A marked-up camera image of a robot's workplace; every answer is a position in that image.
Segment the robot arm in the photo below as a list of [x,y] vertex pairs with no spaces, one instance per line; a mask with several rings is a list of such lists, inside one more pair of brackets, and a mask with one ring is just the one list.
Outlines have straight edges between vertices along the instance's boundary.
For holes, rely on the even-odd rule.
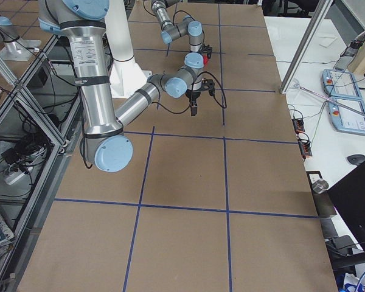
[[204,43],[205,33],[200,21],[195,20],[190,14],[185,16],[180,23],[175,23],[174,17],[170,18],[167,8],[178,1],[151,1],[151,10],[161,27],[161,38],[165,44],[170,44],[184,36],[189,37],[190,52],[197,52],[204,57],[204,62],[212,56],[212,47]]
[[127,166],[133,146],[124,135],[162,92],[178,98],[201,88],[200,74],[212,49],[204,44],[202,25],[191,16],[175,24],[169,17],[172,1],[152,1],[151,10],[165,44],[188,37],[190,52],[174,74],[146,76],[136,63],[123,1],[40,1],[42,30],[69,40],[88,122],[80,148],[83,159],[104,172]]

